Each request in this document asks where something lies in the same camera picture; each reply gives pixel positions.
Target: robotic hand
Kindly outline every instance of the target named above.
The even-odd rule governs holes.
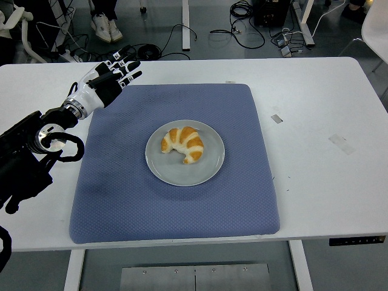
[[[19,209],[22,200],[35,197],[53,180],[49,171],[56,161],[79,161],[84,143],[77,136],[65,132],[79,119],[85,119],[97,108],[107,107],[141,71],[132,74],[140,62],[130,62],[129,46],[91,69],[78,83],[74,83],[62,106],[50,109],[45,115],[36,111],[0,136],[0,209],[8,201],[9,214]],[[61,157],[67,141],[76,143],[75,156]],[[46,154],[38,161],[33,153]],[[0,226],[3,251],[0,253],[0,272],[11,253],[11,237]]]

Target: blue cushion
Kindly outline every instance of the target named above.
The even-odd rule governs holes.
[[[197,186],[161,181],[144,156],[151,134],[179,119],[211,126],[225,145],[219,172]],[[70,220],[75,243],[263,235],[279,227],[248,86],[132,85],[94,112]]]

